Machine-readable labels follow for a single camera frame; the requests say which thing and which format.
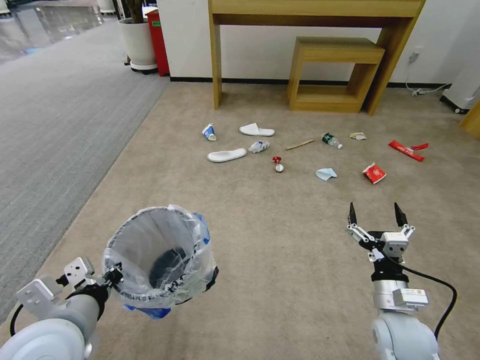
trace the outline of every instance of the red wrapper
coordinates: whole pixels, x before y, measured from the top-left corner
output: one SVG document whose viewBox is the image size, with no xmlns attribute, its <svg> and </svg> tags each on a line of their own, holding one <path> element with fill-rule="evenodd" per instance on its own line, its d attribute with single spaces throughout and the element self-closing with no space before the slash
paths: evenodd
<svg viewBox="0 0 480 360">
<path fill-rule="evenodd" d="M 428 144 L 423 144 L 423 145 L 417 145 L 417 146 L 412 146 L 411 148 L 408 148 L 406 146 L 403 146 L 401 143 L 393 140 L 391 143 L 388 144 L 390 147 L 398 150 L 401 153 L 404 153 L 405 155 L 408 155 L 409 157 L 422 162 L 425 158 L 423 156 L 420 156 L 416 153 L 414 153 L 414 150 L 419 150 L 419 149 L 425 149 L 429 145 Z"/>
<path fill-rule="evenodd" d="M 363 173 L 366 175 L 367 178 L 370 179 L 372 184 L 378 183 L 380 180 L 387 176 L 387 173 L 381 168 L 379 168 L 378 165 L 374 162 L 372 162 L 371 165 L 367 166 L 367 168 L 363 170 Z"/>
</svg>

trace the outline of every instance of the blue paper cup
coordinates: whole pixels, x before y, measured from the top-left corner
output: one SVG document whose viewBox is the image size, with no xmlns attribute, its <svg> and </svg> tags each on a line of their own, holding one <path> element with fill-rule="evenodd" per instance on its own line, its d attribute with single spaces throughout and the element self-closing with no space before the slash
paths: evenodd
<svg viewBox="0 0 480 360">
<path fill-rule="evenodd" d="M 207 126 L 205 126 L 201 133 L 209 141 L 217 140 L 217 137 L 215 136 L 214 125 L 212 123 L 209 123 Z"/>
</svg>

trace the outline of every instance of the wooden stick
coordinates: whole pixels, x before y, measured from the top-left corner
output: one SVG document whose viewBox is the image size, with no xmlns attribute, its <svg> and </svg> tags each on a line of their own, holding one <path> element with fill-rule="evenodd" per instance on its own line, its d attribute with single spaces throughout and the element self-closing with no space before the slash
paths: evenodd
<svg viewBox="0 0 480 360">
<path fill-rule="evenodd" d="M 293 146 L 289 146 L 289 147 L 286 147 L 285 150 L 292 150 L 292 149 L 295 149 L 295 148 L 299 148 L 303 145 L 307 145 L 307 144 L 310 144 L 312 141 L 314 141 L 313 139 L 310 139 L 310 140 L 307 140 L 307 141 L 304 141 L 298 145 L 293 145 Z"/>
</svg>

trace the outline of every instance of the trash bin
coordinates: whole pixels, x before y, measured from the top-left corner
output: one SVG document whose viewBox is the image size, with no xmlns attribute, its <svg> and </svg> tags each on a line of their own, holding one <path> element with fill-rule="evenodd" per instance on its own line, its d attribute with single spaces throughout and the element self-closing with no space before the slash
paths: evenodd
<svg viewBox="0 0 480 360">
<path fill-rule="evenodd" d="M 103 270 L 121 262 L 114 287 L 129 309 L 165 316 L 214 283 L 218 268 L 207 223 L 180 206 L 149 207 L 129 218 L 108 241 Z"/>
<path fill-rule="evenodd" d="M 148 26 L 150 27 L 151 42 L 155 52 L 156 63 L 158 65 L 158 74 L 165 76 L 170 74 L 169 61 L 167 60 L 167 51 L 165 50 L 164 34 L 160 15 L 158 10 L 150 11 L 146 14 Z"/>
</svg>

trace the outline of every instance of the white wall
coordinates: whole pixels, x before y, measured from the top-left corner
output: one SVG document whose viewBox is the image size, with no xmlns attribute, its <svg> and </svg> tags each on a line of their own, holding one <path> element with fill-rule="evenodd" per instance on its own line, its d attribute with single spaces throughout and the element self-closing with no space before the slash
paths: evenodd
<svg viewBox="0 0 480 360">
<path fill-rule="evenodd" d="M 468 37 L 480 37 L 478 26 L 465 30 L 469 18 L 478 23 L 479 3 L 480 0 L 427 0 L 390 81 L 405 81 L 410 70 L 411 82 L 452 82 L 461 61 L 450 58 L 449 50 L 456 48 L 462 57 L 460 53 L 468 46 Z M 171 76 L 211 77 L 207 0 L 157 0 L 157 4 Z M 221 26 L 222 76 L 288 79 L 297 36 L 361 36 L 376 41 L 379 33 L 379 29 L 367 28 Z M 459 35 L 463 36 L 461 44 L 455 42 Z M 408 70 L 408 58 L 415 46 L 424 49 Z M 345 64 L 312 64 L 304 69 L 303 78 L 347 80 L 350 70 Z"/>
</svg>

